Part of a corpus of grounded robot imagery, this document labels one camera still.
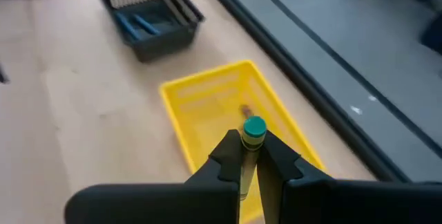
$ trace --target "blue handle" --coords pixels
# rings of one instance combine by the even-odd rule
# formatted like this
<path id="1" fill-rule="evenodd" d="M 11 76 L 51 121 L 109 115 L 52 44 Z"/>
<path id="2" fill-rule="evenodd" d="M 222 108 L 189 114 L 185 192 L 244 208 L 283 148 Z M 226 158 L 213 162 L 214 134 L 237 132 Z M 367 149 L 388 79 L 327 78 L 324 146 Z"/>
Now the blue handle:
<path id="1" fill-rule="evenodd" d="M 139 15 L 133 15 L 136 22 L 141 25 L 147 32 L 149 32 L 152 35 L 158 35 L 160 33 L 159 30 L 157 30 L 155 27 L 153 27 L 150 23 L 148 23 L 146 20 L 144 20 Z"/>
<path id="2" fill-rule="evenodd" d="M 129 20 L 123 16 L 121 13 L 117 12 L 115 13 L 115 15 L 117 16 L 119 22 L 123 25 L 123 27 L 126 29 L 127 32 L 129 32 L 129 34 L 131 34 L 131 36 L 135 39 L 135 40 L 140 40 L 141 36 L 138 34 L 138 32 L 136 31 L 136 29 L 134 29 L 131 25 L 131 23 L 129 23 Z"/>

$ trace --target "gray floor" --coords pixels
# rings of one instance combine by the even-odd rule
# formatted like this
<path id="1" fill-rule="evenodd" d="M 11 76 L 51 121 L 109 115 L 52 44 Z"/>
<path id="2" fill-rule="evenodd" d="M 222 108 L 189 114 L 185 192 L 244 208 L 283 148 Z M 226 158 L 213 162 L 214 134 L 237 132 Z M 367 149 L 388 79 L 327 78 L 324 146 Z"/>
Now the gray floor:
<path id="1" fill-rule="evenodd" d="M 412 180 L 442 180 L 442 161 L 270 0 L 239 1 Z M 442 144 L 442 56 L 419 43 L 431 10 L 413 0 L 280 1 Z"/>

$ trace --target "wooden table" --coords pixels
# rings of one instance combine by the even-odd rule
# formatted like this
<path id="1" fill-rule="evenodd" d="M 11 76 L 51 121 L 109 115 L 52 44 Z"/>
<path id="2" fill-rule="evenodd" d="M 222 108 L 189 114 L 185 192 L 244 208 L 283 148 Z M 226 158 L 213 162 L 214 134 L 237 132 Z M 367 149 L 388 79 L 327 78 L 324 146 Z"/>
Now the wooden table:
<path id="1" fill-rule="evenodd" d="M 185 181 L 158 87 L 240 59 L 257 64 L 329 174 L 374 179 L 217 0 L 192 2 L 206 17 L 194 45 L 141 64 L 100 0 L 0 1 L 2 223 L 60 223 L 66 199 L 97 183 Z"/>

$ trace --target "green marker cap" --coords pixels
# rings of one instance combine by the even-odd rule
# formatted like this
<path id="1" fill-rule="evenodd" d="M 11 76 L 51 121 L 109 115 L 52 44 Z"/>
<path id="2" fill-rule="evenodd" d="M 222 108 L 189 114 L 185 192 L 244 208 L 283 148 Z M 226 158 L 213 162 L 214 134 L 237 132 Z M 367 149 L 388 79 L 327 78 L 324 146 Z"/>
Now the green marker cap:
<path id="1" fill-rule="evenodd" d="M 265 121 L 259 116 L 252 116 L 244 122 L 244 132 L 252 138 L 260 138 L 266 131 Z"/>

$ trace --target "yellow basket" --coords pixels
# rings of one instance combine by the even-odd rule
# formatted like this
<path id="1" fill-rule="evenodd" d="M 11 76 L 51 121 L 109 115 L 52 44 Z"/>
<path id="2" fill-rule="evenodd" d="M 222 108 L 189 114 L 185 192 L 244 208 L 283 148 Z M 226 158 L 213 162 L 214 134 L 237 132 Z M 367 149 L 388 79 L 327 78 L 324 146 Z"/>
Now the yellow basket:
<path id="1" fill-rule="evenodd" d="M 322 162 L 276 94 L 251 61 L 241 61 L 191 75 L 161 86 L 161 95 L 187 164 L 195 173 L 229 129 L 244 123 L 240 106 L 248 105 L 268 130 L 319 169 Z M 246 200 L 242 223 L 262 214 L 256 173 Z"/>

